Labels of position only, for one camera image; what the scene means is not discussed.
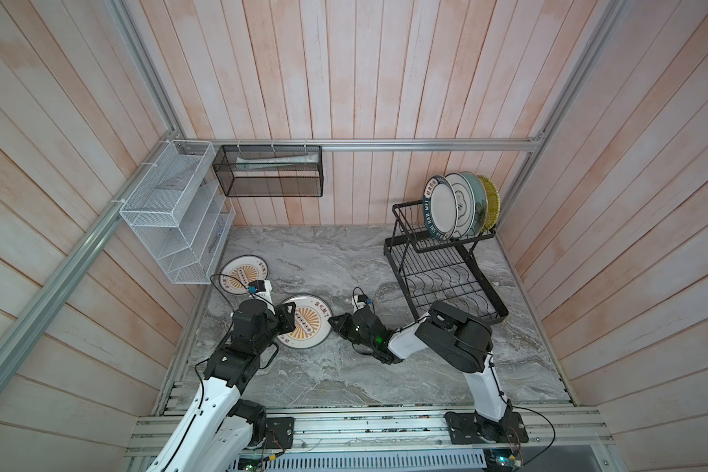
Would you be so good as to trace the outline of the white plate green lettered rim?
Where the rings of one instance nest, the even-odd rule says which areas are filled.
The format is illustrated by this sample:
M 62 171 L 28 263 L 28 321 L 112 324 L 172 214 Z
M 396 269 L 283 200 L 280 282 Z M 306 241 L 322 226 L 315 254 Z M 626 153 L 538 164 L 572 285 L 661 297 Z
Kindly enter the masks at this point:
M 422 210 L 429 234 L 438 240 L 450 240 L 457 226 L 458 209 L 454 190 L 446 178 L 436 175 L 428 180 Z

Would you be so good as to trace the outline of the white plate dark rim characters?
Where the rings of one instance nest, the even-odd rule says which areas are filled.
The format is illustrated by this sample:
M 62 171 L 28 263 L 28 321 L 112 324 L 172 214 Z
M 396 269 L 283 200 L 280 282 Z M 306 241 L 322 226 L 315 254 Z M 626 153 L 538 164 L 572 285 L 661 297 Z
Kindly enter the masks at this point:
M 474 193 L 468 181 L 458 173 L 446 175 L 446 180 L 452 186 L 457 207 L 454 237 L 462 238 L 473 231 L 476 218 Z

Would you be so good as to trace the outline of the mint green flower plate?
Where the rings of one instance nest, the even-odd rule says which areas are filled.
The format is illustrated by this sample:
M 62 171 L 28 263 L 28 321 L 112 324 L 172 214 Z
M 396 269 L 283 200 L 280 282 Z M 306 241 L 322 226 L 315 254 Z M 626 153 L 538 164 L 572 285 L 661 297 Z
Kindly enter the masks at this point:
M 479 236 L 485 231 L 488 213 L 487 193 L 478 176 L 467 171 L 463 171 L 460 175 L 469 184 L 474 197 L 474 222 L 472 224 L 470 237 Z

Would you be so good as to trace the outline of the yellow woven round plate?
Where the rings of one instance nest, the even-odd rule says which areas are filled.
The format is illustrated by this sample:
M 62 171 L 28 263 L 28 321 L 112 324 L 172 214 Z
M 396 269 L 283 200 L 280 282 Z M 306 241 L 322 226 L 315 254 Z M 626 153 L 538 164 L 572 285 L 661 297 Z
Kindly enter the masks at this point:
M 496 184 L 488 177 L 478 175 L 486 192 L 487 197 L 487 212 L 485 220 L 485 229 L 490 231 L 494 229 L 500 218 L 501 213 L 501 196 Z

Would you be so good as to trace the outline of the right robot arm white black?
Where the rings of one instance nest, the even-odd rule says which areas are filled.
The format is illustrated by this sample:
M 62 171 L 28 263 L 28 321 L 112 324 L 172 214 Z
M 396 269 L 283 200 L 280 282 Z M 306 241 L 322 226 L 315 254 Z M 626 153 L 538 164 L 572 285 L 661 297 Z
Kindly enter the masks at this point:
M 492 361 L 490 326 L 446 302 L 433 303 L 418 321 L 389 330 L 366 301 L 354 303 L 355 312 L 332 317 L 332 330 L 383 364 L 402 362 L 429 349 L 467 381 L 474 410 L 448 411 L 444 420 L 453 444 L 503 443 L 522 435 L 509 399 L 500 387 Z

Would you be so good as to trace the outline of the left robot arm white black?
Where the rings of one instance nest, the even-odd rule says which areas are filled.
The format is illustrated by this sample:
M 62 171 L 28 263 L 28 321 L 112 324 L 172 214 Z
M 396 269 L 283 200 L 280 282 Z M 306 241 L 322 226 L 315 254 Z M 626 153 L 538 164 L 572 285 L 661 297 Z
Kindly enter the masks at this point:
M 231 330 L 206 360 L 187 413 L 149 466 L 151 471 L 225 471 L 247 446 L 265 442 L 265 407 L 241 398 L 262 354 L 295 330 L 296 304 L 259 298 L 240 303 Z

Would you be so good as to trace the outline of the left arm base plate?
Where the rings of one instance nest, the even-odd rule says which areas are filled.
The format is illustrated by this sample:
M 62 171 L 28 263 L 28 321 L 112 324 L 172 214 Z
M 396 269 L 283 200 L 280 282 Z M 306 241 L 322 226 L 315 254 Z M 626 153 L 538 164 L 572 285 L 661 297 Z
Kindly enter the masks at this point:
M 275 448 L 289 450 L 293 445 L 295 419 L 293 417 L 271 417 L 252 424 L 252 438 L 249 448 Z

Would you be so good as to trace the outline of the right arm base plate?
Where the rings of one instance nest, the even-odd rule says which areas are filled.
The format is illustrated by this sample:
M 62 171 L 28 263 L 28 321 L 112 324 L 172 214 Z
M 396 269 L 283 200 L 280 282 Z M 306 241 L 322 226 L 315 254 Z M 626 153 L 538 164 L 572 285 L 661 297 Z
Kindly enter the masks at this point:
M 529 436 L 521 415 L 515 411 L 494 422 L 477 413 L 444 415 L 452 444 L 526 444 Z

